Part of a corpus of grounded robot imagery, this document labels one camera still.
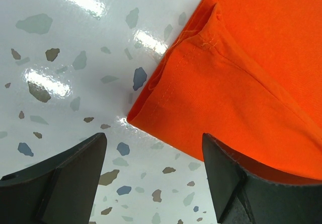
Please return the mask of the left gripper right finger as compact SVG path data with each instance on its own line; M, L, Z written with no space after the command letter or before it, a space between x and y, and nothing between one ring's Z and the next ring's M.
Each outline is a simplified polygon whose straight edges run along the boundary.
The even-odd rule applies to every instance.
M263 165L209 133L202 151L218 223L321 223L321 182Z

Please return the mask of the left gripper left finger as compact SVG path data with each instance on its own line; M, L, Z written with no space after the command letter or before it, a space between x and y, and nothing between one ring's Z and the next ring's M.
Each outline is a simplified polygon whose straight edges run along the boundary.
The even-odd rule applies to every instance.
M107 148L104 133L1 178L1 223L89 223Z

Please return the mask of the orange t shirt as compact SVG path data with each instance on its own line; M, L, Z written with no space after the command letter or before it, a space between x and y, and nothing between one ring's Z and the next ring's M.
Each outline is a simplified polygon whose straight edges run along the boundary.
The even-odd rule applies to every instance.
M321 182L321 0L202 0L127 116L204 160L205 133L249 171Z

